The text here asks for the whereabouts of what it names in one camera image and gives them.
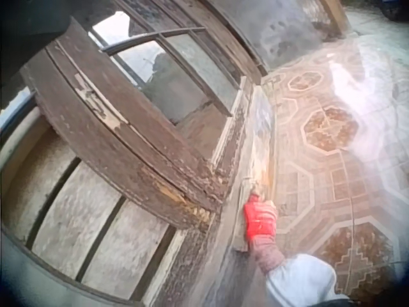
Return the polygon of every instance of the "gloved hand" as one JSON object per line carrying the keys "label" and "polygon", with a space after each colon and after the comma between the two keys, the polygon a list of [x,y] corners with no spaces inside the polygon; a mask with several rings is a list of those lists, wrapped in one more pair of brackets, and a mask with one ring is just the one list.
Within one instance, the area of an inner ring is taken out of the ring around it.
{"label": "gloved hand", "polygon": [[260,196],[252,194],[244,205],[244,214],[250,242],[257,235],[275,237],[278,211],[272,201],[262,201]]}
{"label": "gloved hand", "polygon": [[275,244],[277,208],[272,201],[262,201],[260,196],[252,194],[244,205],[244,215],[251,253],[261,271],[268,274],[285,260]]}

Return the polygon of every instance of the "weathered wood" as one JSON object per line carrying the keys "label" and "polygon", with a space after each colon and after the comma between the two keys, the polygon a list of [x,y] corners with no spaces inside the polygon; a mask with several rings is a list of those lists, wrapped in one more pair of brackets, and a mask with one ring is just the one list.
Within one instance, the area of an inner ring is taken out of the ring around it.
{"label": "weathered wood", "polygon": [[226,120],[227,117],[213,104],[207,104],[187,115],[176,128],[203,157],[210,160]]}
{"label": "weathered wood", "polygon": [[224,76],[229,80],[229,82],[236,88],[239,89],[239,85],[237,84],[236,80],[233,76],[228,72],[227,68],[222,64],[220,59],[216,57],[213,51],[210,50],[210,46],[207,46],[196,34],[190,33],[190,37],[202,48],[205,53],[210,57],[210,59],[215,62],[216,66],[222,71]]}
{"label": "weathered wood", "polygon": [[224,49],[229,58],[245,75],[252,79],[253,83],[260,83],[261,74],[256,64],[228,28],[214,14],[198,0],[175,0],[175,3],[180,5],[189,14],[189,17],[208,29],[217,45]]}
{"label": "weathered wood", "polygon": [[82,283],[129,299],[168,224],[126,201],[99,245]]}
{"label": "weathered wood", "polygon": [[131,37],[128,40],[124,40],[119,43],[114,43],[109,46],[105,46],[101,48],[101,51],[104,51],[106,54],[109,56],[112,56],[114,54],[117,54],[121,51],[124,51],[126,49],[132,48],[133,46],[139,45],[141,43],[146,43],[151,40],[154,40],[158,37],[159,33],[163,37],[168,37],[168,36],[173,36],[173,35],[181,35],[181,34],[186,34],[188,32],[193,32],[193,31],[204,31],[206,28],[204,27],[196,27],[196,28],[181,28],[181,29],[173,29],[173,30],[168,30],[168,31],[161,31],[161,32],[153,32],[153,33],[148,33],[146,35],[142,36],[135,36]]}
{"label": "weathered wood", "polygon": [[[98,51],[81,26],[72,20],[67,32],[59,38],[73,61],[81,68],[101,94],[146,140],[171,164],[189,177],[196,187],[221,200],[224,194],[217,178],[200,153],[187,144],[166,117]],[[103,73],[95,67],[103,67]]]}
{"label": "weathered wood", "polygon": [[20,165],[2,202],[4,225],[23,243],[59,179],[75,159],[68,145],[49,128]]}
{"label": "weathered wood", "polygon": [[199,270],[215,241],[217,229],[219,228],[219,217],[213,215],[212,223],[207,233],[200,233],[197,230],[189,230],[183,242],[177,242],[175,246],[178,250],[173,253],[173,263],[166,274],[162,275],[164,281],[157,293],[149,296],[149,292],[144,297],[143,302],[148,306],[190,306],[186,303],[191,288],[194,286]]}
{"label": "weathered wood", "polygon": [[351,24],[341,2],[339,0],[320,0],[320,2],[338,33],[343,36],[351,33]]}
{"label": "weathered wood", "polygon": [[231,136],[231,129],[235,125],[235,117],[236,117],[236,112],[237,109],[239,108],[240,104],[244,100],[244,98],[247,99],[247,97],[244,97],[244,87],[245,83],[248,81],[248,78],[246,76],[242,77],[242,80],[240,82],[240,90],[237,93],[235,102],[233,103],[233,108],[232,108],[232,117],[227,118],[226,123],[224,125],[222,134],[220,135],[219,141],[217,143],[217,146],[215,150],[213,151],[213,155],[211,158],[212,165],[216,167],[224,153],[224,149],[229,141],[229,138]]}
{"label": "weathered wood", "polygon": [[180,6],[171,0],[151,0],[163,10],[177,25],[183,27],[196,27],[197,24],[191,19]]}
{"label": "weathered wood", "polygon": [[187,236],[188,230],[177,230],[174,234],[172,241],[160,262],[160,265],[151,280],[149,287],[147,288],[145,294],[143,295],[142,302],[146,306],[151,306],[153,302],[157,299],[162,285],[167,279],[176,257],[178,256],[179,250],[183,241]]}
{"label": "weathered wood", "polygon": [[237,171],[237,164],[240,160],[240,150],[244,140],[244,127],[249,110],[249,101],[242,95],[242,101],[240,102],[235,114],[234,126],[230,128],[229,135],[226,137],[226,145],[222,156],[217,164],[217,172],[222,174],[223,185],[228,190],[231,187],[232,180],[235,177]]}
{"label": "weathered wood", "polygon": [[120,196],[85,163],[80,163],[45,216],[33,253],[75,278]]}
{"label": "weathered wood", "polygon": [[[8,141],[13,143],[16,147],[9,148],[12,151],[4,153],[4,161],[1,163],[1,195],[6,195],[14,176],[17,174],[21,164],[29,155],[30,151],[37,144],[38,140],[50,128],[44,116],[38,116],[39,109],[34,108],[30,113],[20,122],[20,127],[16,129],[8,137]],[[8,151],[7,148],[2,148],[2,152]]]}
{"label": "weathered wood", "polygon": [[23,69],[38,104],[73,151],[129,200],[177,228],[205,230],[210,212],[142,163],[79,99],[45,51]]}
{"label": "weathered wood", "polygon": [[110,129],[122,140],[132,153],[191,200],[210,210],[217,208],[217,203],[210,201],[202,189],[192,185],[185,174],[173,167],[169,160],[147,144],[135,127],[115,109],[98,88],[93,86],[81,69],[70,61],[64,48],[58,42],[51,43],[47,47],[47,51],[83,102],[105,124],[107,129]]}

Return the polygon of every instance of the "window mullion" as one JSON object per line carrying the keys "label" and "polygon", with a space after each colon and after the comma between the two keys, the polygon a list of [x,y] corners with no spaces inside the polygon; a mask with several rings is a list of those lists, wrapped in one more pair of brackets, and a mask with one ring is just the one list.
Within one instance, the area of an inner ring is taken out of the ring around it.
{"label": "window mullion", "polygon": [[205,80],[196,72],[189,62],[166,40],[165,37],[159,35],[157,43],[181,66],[189,77],[200,87],[200,89],[212,99],[215,107],[226,116],[231,116],[230,110],[221,102],[220,98],[209,87]]}

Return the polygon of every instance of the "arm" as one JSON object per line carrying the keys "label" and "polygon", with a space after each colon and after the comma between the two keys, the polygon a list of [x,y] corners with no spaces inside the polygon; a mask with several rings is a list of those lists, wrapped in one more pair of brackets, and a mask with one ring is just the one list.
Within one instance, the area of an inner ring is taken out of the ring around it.
{"label": "arm", "polygon": [[273,306],[311,306],[347,299],[334,292],[336,274],[326,262],[310,255],[286,259],[275,243],[277,209],[272,201],[252,195],[245,204],[247,238],[273,300]]}

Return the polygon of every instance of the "tiled floor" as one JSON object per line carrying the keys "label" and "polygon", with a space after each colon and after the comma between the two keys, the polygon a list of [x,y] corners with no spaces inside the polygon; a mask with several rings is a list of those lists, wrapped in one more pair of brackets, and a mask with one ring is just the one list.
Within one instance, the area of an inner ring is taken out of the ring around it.
{"label": "tiled floor", "polygon": [[324,259],[337,291],[368,300],[408,260],[409,67],[358,38],[264,82],[277,117],[277,241]]}

